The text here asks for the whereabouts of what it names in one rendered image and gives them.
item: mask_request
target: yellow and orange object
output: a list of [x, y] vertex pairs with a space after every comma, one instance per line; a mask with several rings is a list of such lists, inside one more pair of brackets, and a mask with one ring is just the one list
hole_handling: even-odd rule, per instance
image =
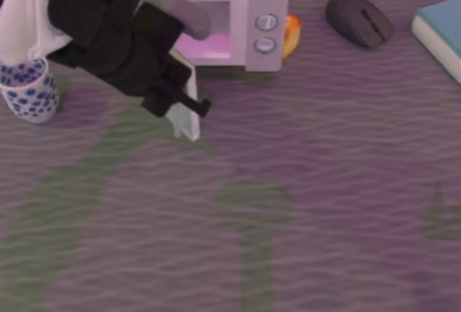
[[283, 40], [283, 58], [287, 58], [300, 44], [303, 21], [295, 15], [288, 14], [285, 20], [285, 37]]

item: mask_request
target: robotic claw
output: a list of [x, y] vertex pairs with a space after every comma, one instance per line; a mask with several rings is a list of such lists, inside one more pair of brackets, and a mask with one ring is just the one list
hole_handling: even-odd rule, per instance
[[178, 103], [204, 117], [211, 102], [184, 92], [192, 70], [170, 52], [183, 32], [206, 39], [211, 21], [182, 1], [201, 19], [187, 22], [182, 10], [175, 16], [141, 0], [1, 0], [0, 61], [15, 65], [46, 57], [142, 97], [142, 107], [156, 117]]

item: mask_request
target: patterned cup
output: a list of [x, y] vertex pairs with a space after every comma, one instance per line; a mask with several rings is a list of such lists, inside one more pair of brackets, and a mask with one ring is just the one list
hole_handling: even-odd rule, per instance
[[31, 123], [48, 121], [58, 108], [59, 92], [45, 58], [0, 66], [0, 91], [9, 109]]

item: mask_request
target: knob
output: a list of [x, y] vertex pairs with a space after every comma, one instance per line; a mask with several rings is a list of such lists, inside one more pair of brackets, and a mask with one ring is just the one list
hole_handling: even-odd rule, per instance
[[275, 50], [277, 44], [271, 38], [261, 38], [254, 43], [254, 48], [258, 53], [269, 54]]
[[256, 27], [261, 31], [272, 31], [279, 24], [279, 20], [273, 14], [260, 15], [256, 19]]

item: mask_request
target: cup rim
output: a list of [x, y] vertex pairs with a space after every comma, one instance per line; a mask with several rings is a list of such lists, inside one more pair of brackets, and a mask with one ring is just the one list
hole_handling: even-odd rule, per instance
[[[43, 61], [45, 63], [45, 70], [43, 71], [43, 73], [40, 75], [40, 78], [42, 78], [45, 74], [46, 74], [46, 71], [49, 71], [50, 69], [50, 66], [48, 65], [48, 60], [46, 58], [35, 58], [34, 60], [32, 61], [28, 61], [28, 62], [33, 62], [33, 61]], [[22, 90], [25, 90], [27, 88], [29, 88], [31, 84], [27, 84], [27, 85], [23, 85], [23, 86], [8, 86], [8, 85], [4, 85], [0, 82], [0, 90], [5, 90], [5, 91], [22, 91]]]

